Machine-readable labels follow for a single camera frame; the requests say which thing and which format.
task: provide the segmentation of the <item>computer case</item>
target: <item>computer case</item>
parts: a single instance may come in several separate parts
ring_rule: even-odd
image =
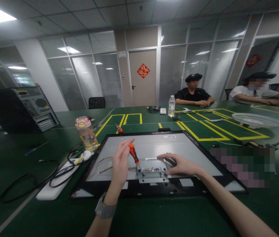
[[[42,89],[0,89],[0,126],[7,133],[44,132],[60,124]]]

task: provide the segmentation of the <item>person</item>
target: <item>person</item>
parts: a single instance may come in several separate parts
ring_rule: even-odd
[[[129,145],[134,140],[135,139],[133,138],[121,142],[113,157],[112,181],[103,200],[103,204],[109,208],[117,205],[118,197],[126,182],[128,174],[128,156],[130,152]],[[258,216],[240,202],[233,194],[227,191],[218,181],[216,181],[215,178],[199,165],[180,155],[172,153],[165,153],[159,155],[157,158],[172,159],[176,163],[175,167],[166,172],[167,175],[184,173],[197,176],[205,184],[215,199],[221,204],[241,236],[278,236]],[[106,219],[96,215],[86,237],[108,236],[112,218],[113,214]]]
[[[187,87],[177,92],[176,104],[208,107],[215,102],[215,99],[207,94],[204,89],[198,88],[201,78],[202,75],[199,73],[191,74],[186,78]]]
[[[279,105],[279,101],[269,98],[279,98],[279,92],[273,90],[260,90],[269,79],[277,74],[270,72],[256,72],[244,78],[243,85],[235,87],[229,94],[230,99],[248,100],[252,102]]]

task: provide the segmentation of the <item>ceiling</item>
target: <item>ceiling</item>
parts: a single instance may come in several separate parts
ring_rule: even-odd
[[[0,23],[0,46],[98,28],[278,9],[279,0],[0,0],[0,10],[17,18]]]

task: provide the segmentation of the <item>red paper sign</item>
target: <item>red paper sign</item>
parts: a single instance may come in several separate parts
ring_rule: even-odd
[[[251,56],[247,62],[246,65],[247,67],[252,67],[254,66],[257,62],[259,62],[261,60],[261,58],[258,56],[258,54],[255,54],[253,56]]]
[[[145,78],[147,74],[150,72],[148,67],[146,67],[145,64],[142,64],[142,66],[137,70],[137,73],[142,77]]]

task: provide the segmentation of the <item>white cable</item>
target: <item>white cable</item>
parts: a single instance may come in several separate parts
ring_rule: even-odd
[[[231,143],[224,143],[224,144],[226,144],[226,145],[237,145],[237,144],[231,144]]]

